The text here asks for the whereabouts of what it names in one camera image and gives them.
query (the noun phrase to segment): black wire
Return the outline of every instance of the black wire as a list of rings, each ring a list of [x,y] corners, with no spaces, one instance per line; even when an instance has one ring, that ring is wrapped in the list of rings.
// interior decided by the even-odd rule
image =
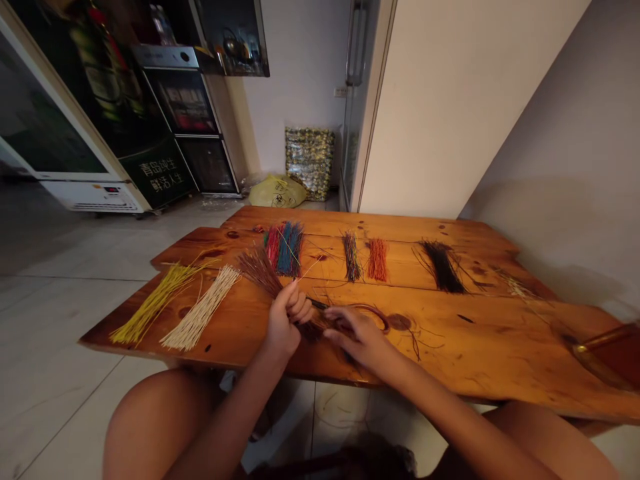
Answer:
[[[435,278],[438,290],[450,293],[468,293],[451,265],[450,247],[438,241],[422,240],[419,243],[431,260],[433,268],[430,269],[430,272]]]

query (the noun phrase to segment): wooden plank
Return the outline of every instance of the wooden plank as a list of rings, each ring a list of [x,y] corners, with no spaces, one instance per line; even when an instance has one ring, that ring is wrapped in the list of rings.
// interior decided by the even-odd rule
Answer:
[[[203,288],[209,286],[215,273],[203,272]],[[244,368],[263,340],[271,304],[271,299],[246,279],[232,288],[190,352],[167,350],[159,340],[196,301],[199,279],[163,310],[137,347],[109,342],[109,333],[130,318],[161,276],[90,330],[81,343],[121,355]],[[561,333],[585,339],[620,325],[598,308],[316,279],[303,279],[301,286],[307,292],[314,287],[331,289],[336,304],[369,303],[387,315],[396,313],[410,319],[420,360],[414,353],[410,332],[392,329],[390,342],[458,395],[487,402],[516,399],[570,417],[640,425],[640,397],[602,383],[582,368],[560,340]],[[324,340],[313,345],[303,341],[287,366],[287,374],[334,383],[379,385],[374,376],[348,364],[343,354]]]
[[[262,244],[262,233],[251,230],[230,231],[201,227],[178,240],[164,252],[151,260],[158,270],[165,269],[172,263],[182,265],[199,265],[212,258],[218,258],[216,267],[222,268],[226,263],[235,265],[240,252],[254,245]],[[358,240],[360,260],[365,268],[369,261],[369,243],[366,239]],[[387,266],[389,282],[387,285],[436,290],[435,280],[416,259],[420,246],[408,242],[389,242]],[[499,267],[520,281],[528,290],[540,298],[557,300],[557,296],[540,280],[525,270],[514,258],[504,252],[493,250],[468,249],[454,247],[460,258],[464,272],[460,277],[469,292],[476,295],[510,297],[512,291],[501,276],[495,272]],[[301,272],[307,278],[344,281],[347,272],[342,240],[336,237],[306,235],[301,252]],[[365,276],[360,283],[384,282]]]
[[[352,229],[364,239],[416,242],[421,239],[440,240],[447,245],[508,252],[519,252],[518,247],[493,230],[486,223],[470,220],[425,219],[392,217],[365,213],[330,212],[302,209],[277,209],[246,206],[224,222],[221,228],[252,230],[282,221],[299,221],[308,235],[342,237]]]

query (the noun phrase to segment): tile floor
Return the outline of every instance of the tile floor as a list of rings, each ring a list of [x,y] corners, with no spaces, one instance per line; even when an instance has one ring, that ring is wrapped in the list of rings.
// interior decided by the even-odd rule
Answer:
[[[142,221],[95,219],[67,212],[37,185],[0,185],[0,480],[100,478],[111,413],[132,386],[165,367],[76,340],[152,278],[154,255],[239,207],[204,210],[192,199]],[[337,209],[337,198],[301,208]],[[412,449],[426,475],[446,445],[389,392],[286,379],[268,408],[277,420],[247,448],[247,470],[334,452],[370,431]],[[595,442],[623,478],[640,477],[639,428]]]

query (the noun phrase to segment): finger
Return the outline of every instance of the finger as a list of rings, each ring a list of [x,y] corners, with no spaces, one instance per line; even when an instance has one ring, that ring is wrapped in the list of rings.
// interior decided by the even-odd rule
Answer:
[[[327,316],[328,319],[333,320],[336,318],[346,320],[352,330],[356,332],[356,335],[360,333],[363,322],[365,321],[362,316],[356,312],[356,310],[348,307],[329,307],[325,310],[325,316]]]
[[[300,288],[296,288],[295,292],[293,292],[289,297],[289,301],[287,302],[287,308],[291,308],[298,302],[298,296],[300,296]]]
[[[305,306],[305,301],[307,300],[307,296],[305,295],[304,292],[298,292],[297,297],[292,296],[291,298],[292,299],[295,298],[295,302],[292,307],[287,307],[287,313],[289,314],[290,317],[295,317],[298,315],[298,313],[302,311],[302,308]]]
[[[275,298],[273,303],[271,304],[271,308],[282,309],[284,310],[289,303],[289,299],[292,298],[294,294],[298,291],[298,280],[292,281],[278,293],[278,296]]]
[[[313,310],[313,308],[309,309],[309,312],[307,312],[307,314],[302,318],[302,320],[300,320],[300,325],[303,325],[306,322],[310,321],[314,315],[316,315],[316,313]]]
[[[346,335],[338,332],[337,330],[327,329],[322,335],[329,340],[331,340],[338,347],[342,348],[342,350],[346,351],[352,357],[357,360],[357,354],[359,352],[360,345],[353,340],[347,338]]]
[[[309,314],[312,308],[311,300],[305,298],[300,311],[294,316],[294,320],[303,323],[303,319]]]

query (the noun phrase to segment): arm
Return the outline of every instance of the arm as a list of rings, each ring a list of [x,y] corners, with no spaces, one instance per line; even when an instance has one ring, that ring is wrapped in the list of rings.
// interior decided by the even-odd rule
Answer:
[[[358,342],[335,330],[326,330],[325,336],[412,402],[480,478],[558,480],[542,462],[398,352],[370,318],[344,307],[329,308],[325,316],[349,324]]]
[[[231,478],[255,423],[300,343],[300,332],[291,322],[304,323],[311,318],[311,302],[297,284],[288,284],[273,301],[260,350],[165,480]]]

